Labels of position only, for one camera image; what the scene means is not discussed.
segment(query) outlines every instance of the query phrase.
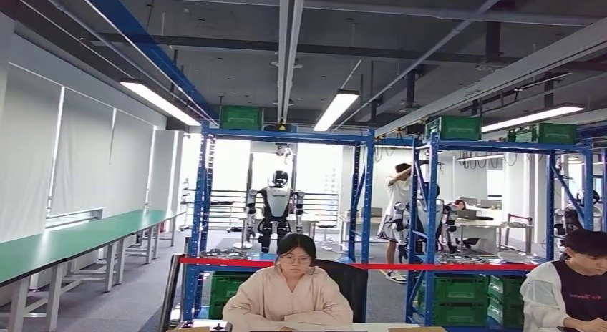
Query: ceiling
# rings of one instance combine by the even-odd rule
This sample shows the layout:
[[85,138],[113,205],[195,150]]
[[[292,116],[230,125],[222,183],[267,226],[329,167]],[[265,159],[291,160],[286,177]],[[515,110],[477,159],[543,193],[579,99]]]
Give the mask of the ceiling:
[[[113,80],[124,73],[116,66],[99,60],[95,54],[70,39],[64,32],[24,6],[23,1],[80,38],[80,43],[105,55],[131,77],[146,79],[139,69],[128,64],[111,49],[65,16],[47,0],[13,0],[0,4],[0,9],[67,53],[86,62]],[[57,0],[103,37],[118,46],[140,69],[157,80],[152,84],[161,92],[170,82],[159,73],[141,53],[128,44],[84,0]],[[146,28],[177,67],[193,83],[204,98],[218,110],[218,105],[249,105],[266,107],[266,119],[276,119],[280,9],[278,0],[120,0],[129,12]],[[246,1],[248,4],[234,4]],[[366,13],[352,10],[352,4],[372,9],[426,8],[474,11],[485,0],[306,0],[311,5],[327,4],[331,9],[303,9],[298,39],[298,54],[293,70],[293,89],[287,122],[313,124],[329,105],[340,88],[358,90],[367,102],[385,88],[399,73],[419,58],[461,21],[426,16]],[[548,14],[552,16],[603,18],[603,3],[607,0],[502,0],[493,12]],[[487,38],[487,30],[496,30],[499,38]],[[474,84],[496,69],[526,57],[581,29],[581,26],[553,26],[521,23],[475,22],[441,47],[436,54],[417,67],[413,102],[407,104],[407,80],[399,80],[377,101],[379,125],[391,122],[417,107],[463,87]],[[585,64],[561,67],[554,72],[572,72],[552,82],[559,88],[579,80],[607,72],[602,64],[603,54],[582,59]],[[359,66],[350,76],[352,69]],[[524,85],[526,80],[516,86]],[[553,95],[554,104],[578,103],[589,109],[607,106],[604,80],[590,80],[573,85]],[[503,97],[487,103],[485,119],[499,120],[526,111],[541,109],[544,98],[525,99],[540,94],[544,84],[518,93],[504,90]],[[360,103],[355,103],[349,116]],[[459,107],[450,114],[471,114],[471,109]],[[370,108],[346,121],[345,125],[367,125]]]

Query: black office chair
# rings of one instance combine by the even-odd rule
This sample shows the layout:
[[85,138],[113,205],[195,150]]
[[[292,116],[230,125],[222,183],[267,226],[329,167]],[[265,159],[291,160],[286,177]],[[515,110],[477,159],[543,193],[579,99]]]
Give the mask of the black office chair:
[[369,280],[367,270],[355,268],[344,263],[330,260],[316,260],[316,266],[326,271],[339,286],[339,291],[348,300],[355,323],[366,322],[366,284]]

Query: red rope barrier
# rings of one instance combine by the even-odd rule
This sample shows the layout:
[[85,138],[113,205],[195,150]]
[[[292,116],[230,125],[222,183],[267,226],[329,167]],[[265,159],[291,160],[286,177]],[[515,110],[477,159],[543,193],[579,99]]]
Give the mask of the red rope barrier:
[[[181,258],[182,264],[196,265],[227,265],[244,268],[267,268],[274,266],[274,262],[259,260],[233,260],[217,258]],[[351,266],[364,270],[441,270],[441,271],[507,271],[507,270],[533,270],[535,264],[364,264],[352,263]]]

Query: chair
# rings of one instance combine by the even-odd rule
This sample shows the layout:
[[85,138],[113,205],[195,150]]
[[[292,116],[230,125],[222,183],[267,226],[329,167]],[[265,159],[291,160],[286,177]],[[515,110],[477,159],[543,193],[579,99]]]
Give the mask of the chair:
[[337,263],[330,260],[316,260],[316,266],[326,271],[339,286],[339,292],[348,300],[355,323],[366,322],[366,285],[369,280],[367,270]]
[[318,241],[320,241],[321,243],[332,243],[333,242],[333,239],[326,236],[326,231],[329,228],[337,227],[337,223],[335,223],[334,221],[320,221],[319,223],[316,224],[316,227],[322,228],[323,232],[324,232],[323,238]]

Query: green workbench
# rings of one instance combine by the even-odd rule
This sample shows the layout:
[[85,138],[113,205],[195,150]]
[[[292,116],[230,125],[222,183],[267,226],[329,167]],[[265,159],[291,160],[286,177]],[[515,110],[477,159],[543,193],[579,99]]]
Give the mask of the green workbench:
[[[14,282],[19,283],[14,290],[11,303],[9,332],[21,332],[24,318],[30,316],[29,312],[44,304],[47,304],[45,317],[47,329],[49,332],[54,331],[57,327],[57,310],[61,293],[75,287],[82,280],[102,280],[106,291],[109,291],[114,284],[120,284],[124,270],[125,239],[147,230],[148,243],[144,255],[147,256],[149,263],[152,253],[155,257],[157,252],[160,224],[171,220],[174,238],[175,219],[182,214],[164,210],[135,210],[108,218],[90,220],[74,227],[49,230],[42,234],[0,243],[0,262],[3,264],[0,267],[0,287]],[[62,287],[63,282],[71,281],[67,276],[72,270],[66,268],[71,260],[106,247],[105,270],[73,271],[76,275],[72,282]],[[42,299],[41,303],[26,306],[30,276],[49,268],[52,269],[49,297]],[[66,278],[64,278],[65,270],[68,270]]]

